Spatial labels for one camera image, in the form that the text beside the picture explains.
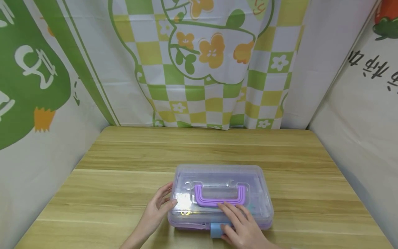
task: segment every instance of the green and yellow checkered pattern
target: green and yellow checkered pattern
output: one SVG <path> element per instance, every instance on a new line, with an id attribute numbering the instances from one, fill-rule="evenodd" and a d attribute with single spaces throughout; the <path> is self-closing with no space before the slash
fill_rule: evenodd
<path id="1" fill-rule="evenodd" d="M 114 0 L 113 19 L 135 55 L 137 79 L 154 109 L 155 126 L 278 129 L 307 5 L 308 0 L 274 1 L 270 25 L 258 37 L 239 84 L 211 77 L 192 80 L 179 72 L 168 49 L 173 27 L 160 0 Z"/>

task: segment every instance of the orange cartoon foot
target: orange cartoon foot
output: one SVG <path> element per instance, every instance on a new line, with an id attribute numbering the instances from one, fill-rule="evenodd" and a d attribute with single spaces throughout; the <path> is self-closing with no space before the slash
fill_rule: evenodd
<path id="1" fill-rule="evenodd" d="M 49 131 L 51 122 L 53 121 L 55 111 L 44 108 L 35 108 L 35 131 Z"/>

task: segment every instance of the wood grain tabletop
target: wood grain tabletop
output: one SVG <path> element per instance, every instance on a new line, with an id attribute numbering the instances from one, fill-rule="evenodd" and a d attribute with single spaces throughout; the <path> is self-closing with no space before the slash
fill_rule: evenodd
<path id="1" fill-rule="evenodd" d="M 264 231 L 285 248 L 392 248 L 318 138 L 308 130 L 106 128 L 17 249 L 117 249 L 179 164 L 258 165 L 275 210 Z M 223 249 L 207 231 L 167 222 L 145 249 Z"/>

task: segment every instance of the hand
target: hand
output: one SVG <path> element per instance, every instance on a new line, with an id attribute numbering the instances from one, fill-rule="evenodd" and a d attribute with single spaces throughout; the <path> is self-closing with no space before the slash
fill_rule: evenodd
<path id="1" fill-rule="evenodd" d="M 221 225 L 221 229 L 225 233 L 221 238 L 228 244 L 237 249 L 280 249 L 268 241 L 252 214 L 244 206 L 236 205 L 234 207 L 226 202 L 218 205 L 234 225 L 235 230 L 229 225 Z"/>
<path id="2" fill-rule="evenodd" d="M 166 197 L 172 191 L 172 186 L 173 182 L 169 182 L 158 189 L 146 206 L 133 233 L 126 239 L 120 249 L 139 249 L 149 236 L 155 232 L 163 217 L 177 204 L 177 200 L 170 201 L 170 198 Z"/>

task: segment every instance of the clear plastic box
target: clear plastic box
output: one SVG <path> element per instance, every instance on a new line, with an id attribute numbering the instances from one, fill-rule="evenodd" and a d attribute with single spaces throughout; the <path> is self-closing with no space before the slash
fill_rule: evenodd
<path id="1" fill-rule="evenodd" d="M 169 212 L 176 228 L 210 229 L 211 223 L 229 223 L 218 202 L 241 204 L 261 229 L 272 225 L 273 207 L 263 171 L 256 165 L 181 164 L 176 169 Z"/>

